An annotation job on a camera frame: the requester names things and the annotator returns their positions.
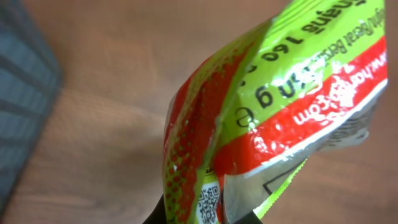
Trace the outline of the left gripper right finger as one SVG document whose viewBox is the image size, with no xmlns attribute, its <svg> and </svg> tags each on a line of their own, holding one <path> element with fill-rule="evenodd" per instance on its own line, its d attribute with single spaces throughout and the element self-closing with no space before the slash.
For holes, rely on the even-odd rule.
<svg viewBox="0 0 398 224">
<path fill-rule="evenodd" d="M 246 214 L 244 217 L 235 221 L 233 224 L 263 224 L 254 212 Z"/>
</svg>

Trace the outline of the green red snack bag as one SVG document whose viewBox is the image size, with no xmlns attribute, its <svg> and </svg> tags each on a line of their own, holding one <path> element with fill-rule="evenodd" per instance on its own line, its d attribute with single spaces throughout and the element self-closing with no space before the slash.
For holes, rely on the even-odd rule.
<svg viewBox="0 0 398 224">
<path fill-rule="evenodd" d="M 384 0 L 296 0 L 206 59 L 169 108 L 167 223 L 261 220 L 312 154 L 361 144 L 385 18 Z"/>
</svg>

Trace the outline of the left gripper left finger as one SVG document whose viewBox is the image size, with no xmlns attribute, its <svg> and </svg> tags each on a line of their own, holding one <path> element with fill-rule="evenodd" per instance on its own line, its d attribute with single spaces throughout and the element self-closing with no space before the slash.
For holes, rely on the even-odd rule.
<svg viewBox="0 0 398 224">
<path fill-rule="evenodd" d="M 167 224 L 164 196 L 159 199 L 155 209 L 142 224 Z"/>
</svg>

